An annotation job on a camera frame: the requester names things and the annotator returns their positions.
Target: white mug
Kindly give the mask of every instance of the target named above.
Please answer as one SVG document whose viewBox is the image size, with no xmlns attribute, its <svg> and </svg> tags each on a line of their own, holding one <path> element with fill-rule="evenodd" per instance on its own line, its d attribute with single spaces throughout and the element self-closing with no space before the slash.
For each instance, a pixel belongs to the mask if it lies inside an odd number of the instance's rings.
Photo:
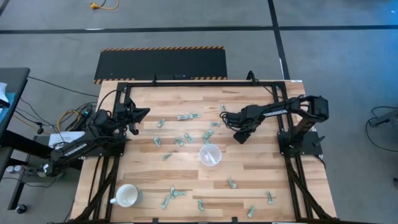
<svg viewBox="0 0 398 224">
<path fill-rule="evenodd" d="M 136 186 L 124 184 L 118 189 L 116 197 L 112 198 L 110 202 L 126 208 L 139 203 L 141 198 L 142 192 Z"/>
</svg>

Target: wooden tabletop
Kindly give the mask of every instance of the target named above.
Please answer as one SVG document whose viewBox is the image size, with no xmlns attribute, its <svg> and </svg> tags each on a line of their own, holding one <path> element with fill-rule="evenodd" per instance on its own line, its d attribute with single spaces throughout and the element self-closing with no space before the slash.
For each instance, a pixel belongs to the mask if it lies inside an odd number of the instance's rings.
<svg viewBox="0 0 398 224">
<path fill-rule="evenodd" d="M 103 82 L 99 100 L 116 86 L 117 82 Z M 286 87 L 289 98 L 305 94 L 302 82 L 286 81 Z M 227 111 L 238 112 L 250 104 L 273 103 L 272 95 L 263 87 L 134 87 L 130 97 L 138 108 L 149 107 L 150 113 L 137 125 L 138 136 L 127 134 L 132 141 L 120 158 L 116 189 L 133 184 L 142 189 L 144 199 L 130 208 L 113 205 L 111 222 L 151 222 L 152 218 L 159 218 L 160 222 L 228 222 L 231 217 L 249 222 L 295 220 L 285 161 L 279 154 L 276 138 L 279 130 L 276 117 L 265 119 L 245 144 L 235 141 L 234 132 L 225 125 L 210 127 L 211 121 L 221 122 L 220 105 L 225 105 Z M 112 110 L 113 103 L 114 95 L 110 95 L 102 109 Z M 201 117 L 177 120 L 177 115 L 189 113 L 200 113 Z M 166 122 L 157 128 L 161 119 Z M 299 117 L 293 115 L 293 119 L 297 124 Z M 210 142 L 223 153 L 221 162 L 214 167 L 203 165 L 199 158 L 204 144 L 201 137 L 210 128 L 215 132 Z M 193 143 L 185 142 L 180 147 L 174 138 L 183 137 L 184 133 L 191 135 Z M 155 136 L 160 136 L 161 147 L 155 146 Z M 163 161 L 163 156 L 169 153 L 172 156 Z M 302 160 L 309 191 L 327 213 L 335 216 L 323 164 L 313 156 L 302 156 Z M 87 206 L 96 161 L 97 158 L 84 161 L 72 218 Z M 97 190 L 99 173 L 93 192 Z M 229 178 L 238 185 L 236 189 L 229 187 Z M 171 200 L 163 210 L 160 204 L 171 186 L 186 191 L 187 195 Z M 267 190 L 271 191 L 273 205 L 267 203 Z M 297 192 L 304 217 L 302 194 L 299 189 Z M 204 211 L 198 209 L 198 199 L 203 201 Z M 104 217 L 105 206 L 102 203 L 100 218 Z M 252 206 L 257 209 L 248 218 Z"/>
</svg>

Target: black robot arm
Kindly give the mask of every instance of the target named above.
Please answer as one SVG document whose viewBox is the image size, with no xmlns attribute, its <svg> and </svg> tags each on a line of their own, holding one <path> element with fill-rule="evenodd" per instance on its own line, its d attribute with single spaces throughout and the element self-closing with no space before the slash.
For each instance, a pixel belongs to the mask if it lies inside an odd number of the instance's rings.
<svg viewBox="0 0 398 224">
<path fill-rule="evenodd" d="M 308 110 L 301 109 L 302 106 L 307 106 Z M 235 140 L 243 144 L 264 119 L 287 113 L 295 113 L 303 118 L 297 126 L 289 130 L 291 144 L 300 144 L 303 135 L 315 123 L 329 118 L 328 101 L 322 96 L 299 96 L 265 106 L 249 105 L 238 113 L 225 111 L 220 114 L 220 117 L 227 128 L 236 131 Z"/>
</svg>

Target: white paper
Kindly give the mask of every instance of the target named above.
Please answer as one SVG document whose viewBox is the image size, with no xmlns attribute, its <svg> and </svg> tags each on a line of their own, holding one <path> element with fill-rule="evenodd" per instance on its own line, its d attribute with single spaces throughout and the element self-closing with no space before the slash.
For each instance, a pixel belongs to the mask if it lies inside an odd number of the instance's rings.
<svg viewBox="0 0 398 224">
<path fill-rule="evenodd" d="M 51 134 L 50 135 L 50 141 L 49 141 L 49 147 L 52 147 L 59 142 L 67 142 L 70 143 L 80 137 L 82 137 L 85 134 L 84 131 L 62 131 L 60 134 Z M 55 146 L 55 149 L 59 149 L 63 147 L 63 144 L 57 144 Z"/>
</svg>

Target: black mat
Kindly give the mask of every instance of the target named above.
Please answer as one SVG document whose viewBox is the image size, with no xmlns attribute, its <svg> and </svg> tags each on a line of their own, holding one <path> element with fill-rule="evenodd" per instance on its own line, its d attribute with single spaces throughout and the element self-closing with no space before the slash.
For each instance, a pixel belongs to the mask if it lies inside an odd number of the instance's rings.
<svg viewBox="0 0 398 224">
<path fill-rule="evenodd" d="M 103 49 L 95 84 L 105 80 L 227 79 L 224 47 Z"/>
</svg>

